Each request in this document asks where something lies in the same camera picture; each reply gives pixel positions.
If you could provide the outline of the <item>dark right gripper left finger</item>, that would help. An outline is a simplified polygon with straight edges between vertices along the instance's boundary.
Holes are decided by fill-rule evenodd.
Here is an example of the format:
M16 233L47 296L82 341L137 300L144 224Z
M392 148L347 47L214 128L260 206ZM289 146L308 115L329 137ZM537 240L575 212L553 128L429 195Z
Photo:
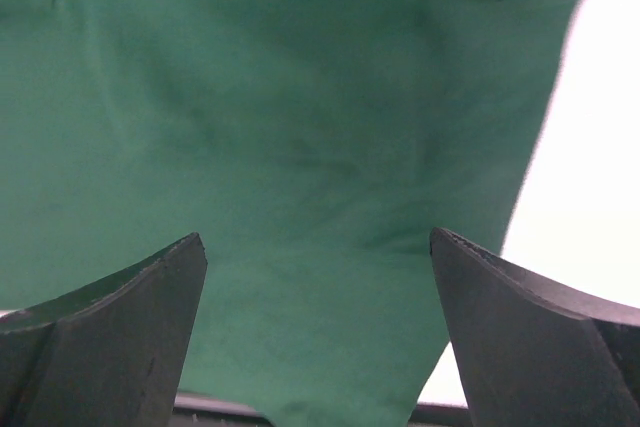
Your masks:
M2 425L168 425L206 272L192 233L3 316Z

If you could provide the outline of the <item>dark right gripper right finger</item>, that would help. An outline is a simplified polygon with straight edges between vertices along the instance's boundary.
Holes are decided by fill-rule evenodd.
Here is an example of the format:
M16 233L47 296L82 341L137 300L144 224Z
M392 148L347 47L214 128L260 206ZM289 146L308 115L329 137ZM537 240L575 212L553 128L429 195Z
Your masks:
M432 267L476 426L636 426L639 311L512 264L446 229Z

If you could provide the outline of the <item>green t shirt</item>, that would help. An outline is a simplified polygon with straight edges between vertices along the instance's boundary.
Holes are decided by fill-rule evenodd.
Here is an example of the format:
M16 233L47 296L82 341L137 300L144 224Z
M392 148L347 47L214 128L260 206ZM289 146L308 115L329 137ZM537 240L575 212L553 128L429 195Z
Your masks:
M578 0L1 0L1 305L197 232L186 390L402 426L434 227L501 247Z

